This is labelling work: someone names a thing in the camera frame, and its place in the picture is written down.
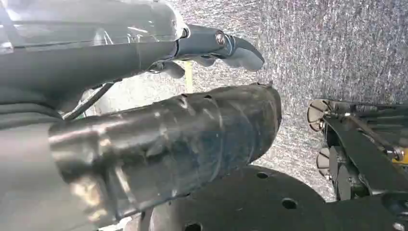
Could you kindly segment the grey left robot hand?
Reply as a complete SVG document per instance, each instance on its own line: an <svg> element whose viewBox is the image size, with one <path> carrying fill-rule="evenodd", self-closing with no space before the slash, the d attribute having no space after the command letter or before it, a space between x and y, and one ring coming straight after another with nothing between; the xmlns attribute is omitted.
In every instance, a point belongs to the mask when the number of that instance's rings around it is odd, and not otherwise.
<svg viewBox="0 0 408 231"><path fill-rule="evenodd" d="M0 228L95 231L262 156L281 123L270 85L227 86L75 119L83 93L177 61L249 71L250 42L189 25L164 0L0 3Z"/></svg>

